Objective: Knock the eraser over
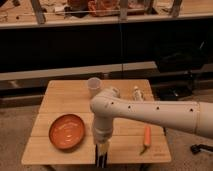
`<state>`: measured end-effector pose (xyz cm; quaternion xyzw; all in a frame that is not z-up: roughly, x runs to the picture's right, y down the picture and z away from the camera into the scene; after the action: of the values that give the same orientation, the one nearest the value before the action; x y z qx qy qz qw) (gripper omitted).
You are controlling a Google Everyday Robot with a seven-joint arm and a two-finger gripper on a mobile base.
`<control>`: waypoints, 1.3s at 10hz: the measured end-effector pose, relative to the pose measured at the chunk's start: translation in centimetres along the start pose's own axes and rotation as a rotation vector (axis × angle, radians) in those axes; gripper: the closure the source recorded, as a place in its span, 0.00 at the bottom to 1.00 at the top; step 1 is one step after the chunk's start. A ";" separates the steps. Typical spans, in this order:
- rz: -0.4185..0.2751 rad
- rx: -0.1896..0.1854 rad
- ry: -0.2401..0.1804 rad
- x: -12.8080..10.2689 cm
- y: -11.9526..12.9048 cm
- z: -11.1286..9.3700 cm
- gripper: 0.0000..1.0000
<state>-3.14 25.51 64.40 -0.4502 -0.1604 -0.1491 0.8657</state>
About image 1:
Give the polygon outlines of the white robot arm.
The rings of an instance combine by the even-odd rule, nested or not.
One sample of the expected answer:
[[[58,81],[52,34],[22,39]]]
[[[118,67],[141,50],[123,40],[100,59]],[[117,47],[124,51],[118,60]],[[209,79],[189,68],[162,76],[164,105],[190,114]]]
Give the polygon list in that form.
[[[106,88],[90,100],[94,114],[92,133],[95,143],[95,165],[105,168],[108,143],[115,118],[142,121],[213,139],[213,103],[196,101],[135,101],[120,98],[119,91]]]

